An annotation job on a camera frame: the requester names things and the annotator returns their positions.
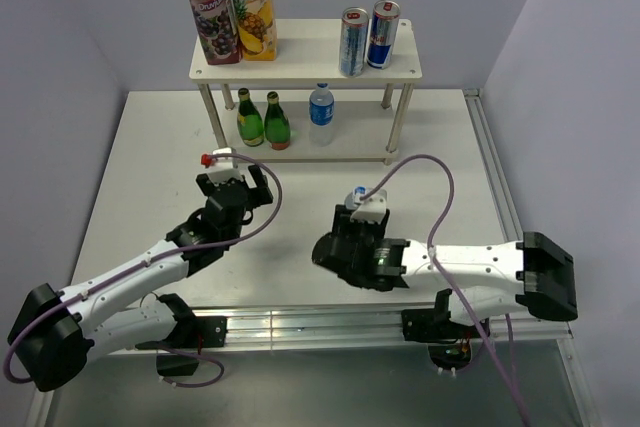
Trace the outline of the white two-tier shelf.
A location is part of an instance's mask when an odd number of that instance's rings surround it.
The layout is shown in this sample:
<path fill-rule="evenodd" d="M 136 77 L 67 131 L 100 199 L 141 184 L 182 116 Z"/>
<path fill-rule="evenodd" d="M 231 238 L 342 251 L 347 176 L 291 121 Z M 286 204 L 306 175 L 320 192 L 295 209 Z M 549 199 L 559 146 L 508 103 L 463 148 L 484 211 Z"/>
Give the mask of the white two-tier shelf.
<path fill-rule="evenodd" d="M 273 61 L 213 66 L 206 62 L 202 47 L 195 47 L 189 77 L 200 91 L 217 145 L 265 162 L 390 164 L 398 154 L 414 86 L 422 77 L 411 21 L 399 23 L 390 66 L 366 67 L 354 78 L 338 70 L 339 20 L 281 19 L 278 34 L 278 56 Z M 320 81 L 329 84 L 336 101 L 333 138 L 324 147 L 310 140 L 308 98 Z M 278 93 L 292 127 L 288 148 L 243 144 L 234 108 L 240 87 L 249 89 L 260 110 L 266 108 L 267 92 Z"/>

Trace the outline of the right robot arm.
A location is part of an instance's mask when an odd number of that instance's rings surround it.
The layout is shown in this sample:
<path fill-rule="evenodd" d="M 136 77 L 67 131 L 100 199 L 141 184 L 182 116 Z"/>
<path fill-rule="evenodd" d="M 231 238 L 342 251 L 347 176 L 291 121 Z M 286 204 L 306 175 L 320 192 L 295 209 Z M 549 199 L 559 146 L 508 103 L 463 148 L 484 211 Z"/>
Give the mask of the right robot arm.
<path fill-rule="evenodd" d="M 386 226 L 354 221 L 339 205 L 311 260 L 354 287 L 433 293 L 430 307 L 401 312 L 409 342 L 474 339 L 490 318 L 520 311 L 551 322 L 578 317 L 573 257 L 539 232 L 503 244 L 430 249 L 417 240 L 386 237 Z"/>

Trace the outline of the green glass bottle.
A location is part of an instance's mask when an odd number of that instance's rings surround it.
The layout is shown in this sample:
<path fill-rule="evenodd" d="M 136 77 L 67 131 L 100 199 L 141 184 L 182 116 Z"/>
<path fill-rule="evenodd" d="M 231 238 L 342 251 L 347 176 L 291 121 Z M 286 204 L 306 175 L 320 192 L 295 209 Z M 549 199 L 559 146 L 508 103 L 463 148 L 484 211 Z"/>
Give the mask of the green glass bottle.
<path fill-rule="evenodd" d="M 264 142 L 262 117 L 251 100 L 250 92 L 247 88 L 240 88 L 238 96 L 237 128 L 240 138 L 246 146 L 259 146 Z"/>
<path fill-rule="evenodd" d="M 289 120 L 280 106 L 278 93 L 270 91 L 267 94 L 267 112 L 264 119 L 265 138 L 274 150 L 284 150 L 289 147 L 291 128 Z"/>

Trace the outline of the grape juice carton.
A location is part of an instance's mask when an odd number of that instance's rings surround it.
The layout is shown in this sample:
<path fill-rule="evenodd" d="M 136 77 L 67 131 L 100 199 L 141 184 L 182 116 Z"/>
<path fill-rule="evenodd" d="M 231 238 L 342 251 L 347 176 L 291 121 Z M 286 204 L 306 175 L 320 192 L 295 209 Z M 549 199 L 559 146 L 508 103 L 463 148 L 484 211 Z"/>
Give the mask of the grape juice carton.
<path fill-rule="evenodd" d="M 242 54 L 232 0 L 189 0 L 189 3 L 206 62 L 239 63 Z"/>

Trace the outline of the silver energy can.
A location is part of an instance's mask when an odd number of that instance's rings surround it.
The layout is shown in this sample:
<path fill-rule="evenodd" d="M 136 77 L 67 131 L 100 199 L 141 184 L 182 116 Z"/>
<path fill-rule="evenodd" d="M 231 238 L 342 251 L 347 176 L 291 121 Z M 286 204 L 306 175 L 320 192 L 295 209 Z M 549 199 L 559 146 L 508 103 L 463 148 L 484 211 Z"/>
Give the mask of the silver energy can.
<path fill-rule="evenodd" d="M 349 7 L 341 17 L 339 70 L 346 77 L 357 77 L 365 63 L 369 16 L 360 7 Z"/>

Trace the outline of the pineapple juice carton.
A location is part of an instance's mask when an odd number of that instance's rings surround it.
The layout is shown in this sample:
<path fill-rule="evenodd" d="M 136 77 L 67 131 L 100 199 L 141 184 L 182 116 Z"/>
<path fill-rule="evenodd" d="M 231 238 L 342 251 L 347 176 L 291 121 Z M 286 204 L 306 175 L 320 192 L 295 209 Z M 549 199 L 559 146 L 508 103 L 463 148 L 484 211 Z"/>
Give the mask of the pineapple juice carton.
<path fill-rule="evenodd" d="M 273 61 L 277 29 L 273 0 L 233 0 L 243 56 L 248 61 Z"/>

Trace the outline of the aluminium side rail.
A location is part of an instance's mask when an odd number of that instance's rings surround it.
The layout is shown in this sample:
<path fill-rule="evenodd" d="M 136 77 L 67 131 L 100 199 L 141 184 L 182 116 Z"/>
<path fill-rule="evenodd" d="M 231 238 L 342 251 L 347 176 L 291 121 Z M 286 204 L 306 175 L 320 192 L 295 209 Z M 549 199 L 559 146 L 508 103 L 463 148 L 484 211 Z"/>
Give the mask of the aluminium side rail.
<path fill-rule="evenodd" d="M 481 90 L 464 90 L 463 97 L 476 135 L 503 236 L 508 241 L 520 240 L 523 235 L 521 222 L 484 112 Z"/>

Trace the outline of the Pocari water bottle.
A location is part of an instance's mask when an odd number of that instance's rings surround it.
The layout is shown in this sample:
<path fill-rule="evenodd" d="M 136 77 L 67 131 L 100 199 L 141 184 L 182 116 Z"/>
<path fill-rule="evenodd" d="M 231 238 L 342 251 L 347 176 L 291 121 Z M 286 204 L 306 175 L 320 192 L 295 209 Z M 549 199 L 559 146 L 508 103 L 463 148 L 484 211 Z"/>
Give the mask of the Pocari water bottle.
<path fill-rule="evenodd" d="M 367 193 L 364 186 L 355 187 L 345 198 L 344 205 L 348 210 L 355 211 L 362 204 L 362 197 Z"/>
<path fill-rule="evenodd" d="M 318 83 L 309 97 L 309 137 L 317 146 L 327 146 L 333 138 L 335 100 L 327 83 Z"/>

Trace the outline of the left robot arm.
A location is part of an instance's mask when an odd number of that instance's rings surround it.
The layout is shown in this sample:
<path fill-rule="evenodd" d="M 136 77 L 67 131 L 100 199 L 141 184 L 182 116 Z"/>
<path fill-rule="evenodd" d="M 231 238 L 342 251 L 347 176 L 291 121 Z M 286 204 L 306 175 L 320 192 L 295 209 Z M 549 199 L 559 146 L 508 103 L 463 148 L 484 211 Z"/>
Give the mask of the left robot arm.
<path fill-rule="evenodd" d="M 251 223 L 255 209 L 281 207 L 277 175 L 257 161 L 250 162 L 248 172 L 252 185 L 231 158 L 214 158 L 196 179 L 204 206 L 164 239 L 94 279 L 60 290 L 47 283 L 33 288 L 7 337 L 4 377 L 48 392 L 112 352 L 141 343 L 172 351 L 190 342 L 195 315 L 178 295 L 162 295 L 148 307 L 131 305 L 199 273 L 247 240 L 242 229 Z"/>

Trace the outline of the aluminium front rail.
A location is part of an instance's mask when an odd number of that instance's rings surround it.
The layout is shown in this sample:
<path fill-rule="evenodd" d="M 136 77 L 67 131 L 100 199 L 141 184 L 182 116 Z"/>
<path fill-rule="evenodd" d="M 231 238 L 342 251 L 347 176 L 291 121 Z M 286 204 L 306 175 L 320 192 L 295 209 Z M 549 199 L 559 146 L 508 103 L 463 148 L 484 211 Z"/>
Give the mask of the aluminium front rail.
<path fill-rule="evenodd" d="M 424 345 L 402 336 L 400 310 L 225 310 L 213 386 L 162 384 L 149 352 L 90 365 L 36 394 L 31 426 L 517 426 L 520 416 L 488 355 L 438 373 Z"/>

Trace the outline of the Red Bull can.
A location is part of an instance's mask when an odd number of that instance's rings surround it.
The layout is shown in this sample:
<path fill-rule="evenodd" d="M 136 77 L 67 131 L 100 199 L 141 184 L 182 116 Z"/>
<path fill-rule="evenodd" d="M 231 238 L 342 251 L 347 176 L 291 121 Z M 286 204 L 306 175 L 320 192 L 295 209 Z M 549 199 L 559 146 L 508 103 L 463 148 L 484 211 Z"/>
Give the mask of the Red Bull can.
<path fill-rule="evenodd" d="M 367 52 L 369 66 L 376 69 L 389 66 L 400 12 L 400 6 L 393 0 L 379 0 L 374 4 Z"/>

